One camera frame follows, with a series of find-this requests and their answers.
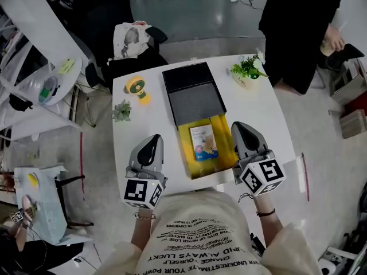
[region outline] yellow object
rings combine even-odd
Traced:
[[[66,74],[69,72],[70,68],[73,66],[73,64],[75,63],[74,59],[67,59],[63,65],[59,68],[59,70],[57,71],[58,74]]]
[[[190,128],[208,124],[211,124],[213,128],[218,158],[198,162],[195,158]],[[238,160],[233,150],[231,132],[224,115],[213,116],[211,118],[180,125],[178,127],[178,133],[192,179],[232,168]]]
[[[144,91],[145,81],[141,76],[133,76],[128,80],[124,87],[124,92],[126,94],[130,93],[133,95],[137,95],[139,102],[142,105],[146,105],[150,102],[151,97],[148,93]]]
[[[38,180],[37,177],[34,176],[34,174],[27,174],[27,178],[29,179],[32,186],[38,187]]]

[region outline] sleeve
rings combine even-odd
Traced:
[[[322,275],[301,229],[294,224],[279,232],[261,259],[272,275]]]
[[[121,242],[93,275],[134,274],[142,251],[129,242]]]

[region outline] yellow tray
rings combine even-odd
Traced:
[[[218,150],[218,158],[196,161],[190,128],[211,124]],[[188,163],[191,178],[199,178],[214,172],[232,168],[238,158],[233,150],[231,132],[224,115],[217,115],[178,127],[183,152]]]

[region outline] green plant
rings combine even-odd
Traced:
[[[126,102],[124,99],[121,104],[115,105],[115,109],[112,111],[112,119],[115,119],[115,122],[130,121],[130,111],[130,102]]]
[[[232,73],[237,73],[241,77],[250,77],[253,80],[257,79],[259,76],[266,76],[266,74],[259,72],[261,66],[261,61],[257,54],[252,57],[248,57],[246,60],[240,62],[240,64],[234,64],[231,69]]]

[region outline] black wristband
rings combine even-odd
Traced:
[[[259,217],[265,217],[265,216],[270,216],[272,214],[275,213],[275,209],[272,210],[270,213],[259,213],[259,212],[256,212],[256,215],[259,216]]]

